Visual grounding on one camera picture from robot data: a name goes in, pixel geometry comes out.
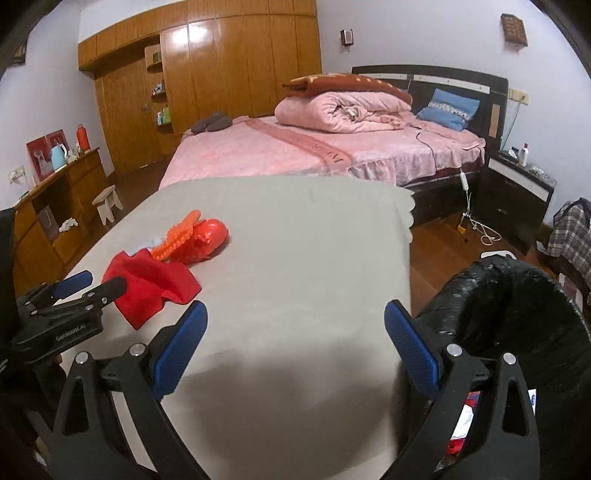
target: wall outlet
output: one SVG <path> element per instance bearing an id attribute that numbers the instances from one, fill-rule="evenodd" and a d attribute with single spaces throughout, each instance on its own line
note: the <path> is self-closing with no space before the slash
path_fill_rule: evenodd
<path id="1" fill-rule="evenodd" d="M 20 179 L 24 176 L 25 176 L 25 167 L 23 167 L 21 165 L 20 167 L 16 168 L 15 170 L 12 170 L 10 173 L 8 173 L 8 182 L 14 183 L 14 182 L 16 182 L 17 179 Z"/>
<path id="2" fill-rule="evenodd" d="M 514 88 L 509 89 L 509 99 L 519 103 L 523 103 L 524 105 L 530 104 L 530 96 L 527 93 L 522 92 L 521 90 L 516 90 Z"/>

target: gray slippers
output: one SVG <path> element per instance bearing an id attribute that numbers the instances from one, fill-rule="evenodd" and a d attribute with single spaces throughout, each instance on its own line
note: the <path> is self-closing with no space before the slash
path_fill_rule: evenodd
<path id="1" fill-rule="evenodd" d="M 216 112 L 207 118 L 197 120 L 191 127 L 191 132 L 193 135 L 197 135 L 205 131 L 217 132 L 218 130 L 224 130 L 225 128 L 231 126 L 232 119 L 230 117 L 228 117 L 224 112 Z"/>

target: blue pillow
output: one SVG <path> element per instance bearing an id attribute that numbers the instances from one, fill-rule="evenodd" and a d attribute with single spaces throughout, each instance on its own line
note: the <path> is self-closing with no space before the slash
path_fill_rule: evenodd
<path id="1" fill-rule="evenodd" d="M 480 100 L 454 95 L 437 88 L 429 105 L 418 113 L 417 118 L 461 132 L 476 115 L 479 106 Z"/>

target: brown blanket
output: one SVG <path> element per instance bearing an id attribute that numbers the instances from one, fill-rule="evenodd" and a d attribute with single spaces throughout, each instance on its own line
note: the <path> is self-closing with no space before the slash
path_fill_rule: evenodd
<path id="1" fill-rule="evenodd" d="M 325 92 L 385 92 L 390 93 L 409 105 L 413 97 L 401 89 L 382 80 L 350 73 L 328 73 L 310 75 L 284 83 L 288 97 L 309 98 Z"/>

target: plaid shirt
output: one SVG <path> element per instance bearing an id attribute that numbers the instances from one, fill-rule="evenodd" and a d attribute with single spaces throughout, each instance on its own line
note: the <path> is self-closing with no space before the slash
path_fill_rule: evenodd
<path id="1" fill-rule="evenodd" d="M 573 203 L 565 203 L 554 215 L 554 231 L 550 236 L 547 254 L 568 260 L 591 288 L 591 216 L 581 205 L 569 209 Z M 591 295 L 587 303 L 591 305 Z"/>

